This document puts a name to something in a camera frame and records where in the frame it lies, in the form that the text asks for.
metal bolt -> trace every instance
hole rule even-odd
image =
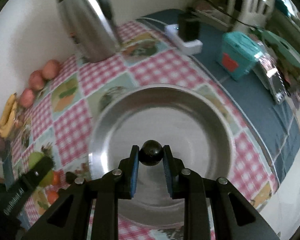
[[[225,185],[225,184],[228,183],[228,180],[227,180],[226,178],[221,177],[221,178],[218,179],[218,182],[219,182],[220,184]]]
[[[181,173],[183,175],[189,175],[191,173],[191,170],[189,170],[189,169],[182,169]]]
[[[74,183],[77,185],[82,185],[84,183],[84,178],[75,178]]]
[[[114,169],[112,171],[112,174],[115,175],[115,176],[119,176],[119,175],[121,175],[121,173],[122,173],[122,170],[120,170],[120,169]]]

white floor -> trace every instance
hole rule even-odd
[[[288,240],[300,226],[300,149],[278,192],[261,215],[281,240]]]

banana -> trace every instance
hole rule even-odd
[[[13,128],[16,113],[17,113],[17,107],[18,107],[18,103],[17,101],[15,101],[12,105],[12,109],[7,123],[4,126],[0,127],[0,136],[2,138],[7,138]]]
[[[6,105],[3,109],[2,116],[0,118],[0,127],[4,126],[7,123],[11,109],[12,109],[12,105],[13,105],[14,101],[16,101],[16,98],[17,98],[17,93],[12,94],[8,98]]]

fruit print tablecloth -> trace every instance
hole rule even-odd
[[[61,176],[58,186],[38,187],[25,205],[30,224],[49,207],[46,192],[68,185],[65,172],[91,179],[88,145],[94,123],[118,95],[137,86],[168,83],[197,91],[209,99],[230,125],[236,144],[235,165],[228,179],[261,210],[277,190],[271,162],[263,154],[242,113],[196,62],[182,55],[160,32],[132,21],[119,27],[123,49],[113,57],[87,63],[79,53],[62,64],[60,74],[38,94],[25,112],[26,122],[12,142],[15,178],[28,171],[33,151],[51,156]],[[213,223],[210,223],[214,238]],[[180,239],[182,228],[149,230],[119,217],[119,239]]]

electric kettle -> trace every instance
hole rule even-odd
[[[99,62],[120,50],[109,0],[58,0],[63,25],[82,54]]]

